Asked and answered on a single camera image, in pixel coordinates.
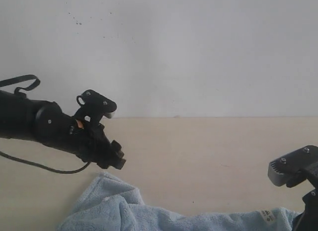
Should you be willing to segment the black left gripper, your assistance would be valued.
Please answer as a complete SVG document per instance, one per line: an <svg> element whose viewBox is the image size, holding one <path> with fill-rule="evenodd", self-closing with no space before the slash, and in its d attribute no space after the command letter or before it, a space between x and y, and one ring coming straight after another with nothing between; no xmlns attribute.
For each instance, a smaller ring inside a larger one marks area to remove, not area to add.
<svg viewBox="0 0 318 231"><path fill-rule="evenodd" d="M100 168L112 166L122 169L126 160L122 146L109 141L100 123L63 115L63 150L76 155L83 162L96 163Z"/></svg>

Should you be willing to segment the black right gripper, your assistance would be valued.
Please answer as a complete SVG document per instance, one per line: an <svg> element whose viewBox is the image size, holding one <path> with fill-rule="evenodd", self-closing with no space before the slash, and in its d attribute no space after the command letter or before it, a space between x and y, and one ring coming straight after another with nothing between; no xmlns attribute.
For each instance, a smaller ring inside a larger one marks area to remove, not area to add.
<svg viewBox="0 0 318 231"><path fill-rule="evenodd" d="M292 231L318 231L318 191L303 197L304 211L293 219Z"/></svg>

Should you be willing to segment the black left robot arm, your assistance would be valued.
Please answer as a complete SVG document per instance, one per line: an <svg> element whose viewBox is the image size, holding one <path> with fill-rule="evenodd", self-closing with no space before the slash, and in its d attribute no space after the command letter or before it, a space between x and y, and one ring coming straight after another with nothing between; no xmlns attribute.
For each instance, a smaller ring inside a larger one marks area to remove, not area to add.
<svg viewBox="0 0 318 231"><path fill-rule="evenodd" d="M79 109L70 116L56 102L2 91L0 136L38 142L74 154L83 162L94 162L102 169L122 169L126 162L122 147L108 140L100 122L103 117L111 118L116 103L91 89L77 96L77 103Z"/></svg>

